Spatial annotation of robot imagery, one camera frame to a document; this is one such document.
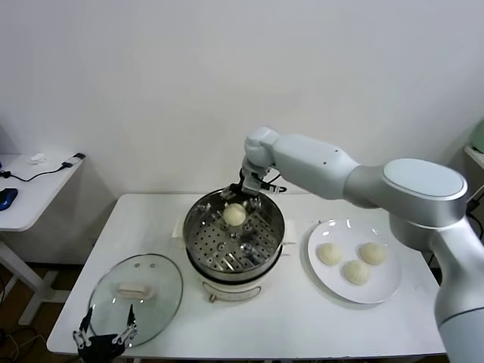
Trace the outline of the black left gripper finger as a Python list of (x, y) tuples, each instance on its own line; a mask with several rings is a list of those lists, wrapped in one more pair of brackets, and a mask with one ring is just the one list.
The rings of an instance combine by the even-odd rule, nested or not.
[(89, 347), (91, 345), (88, 329), (91, 323), (92, 313), (93, 307), (91, 306), (88, 309), (87, 314), (82, 318), (79, 329), (73, 332), (73, 340), (77, 347)]
[(133, 305), (130, 305), (126, 328), (121, 334), (118, 334), (113, 338), (113, 344), (130, 344), (137, 334), (138, 328), (135, 320), (135, 313)]

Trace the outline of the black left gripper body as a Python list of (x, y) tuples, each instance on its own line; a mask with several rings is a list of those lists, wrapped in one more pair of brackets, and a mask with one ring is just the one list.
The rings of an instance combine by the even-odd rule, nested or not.
[(78, 349), (78, 356), (87, 363), (111, 363), (126, 350), (125, 343), (119, 343), (116, 334), (93, 336), (88, 342), (90, 346)]

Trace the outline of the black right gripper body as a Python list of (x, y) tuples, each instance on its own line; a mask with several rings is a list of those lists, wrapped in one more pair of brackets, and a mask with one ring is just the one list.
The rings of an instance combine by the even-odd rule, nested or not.
[(239, 182), (237, 184), (230, 184), (230, 202), (231, 203), (243, 203), (246, 200), (251, 200), (254, 198), (259, 198), (259, 193), (248, 193), (242, 190), (242, 184)]

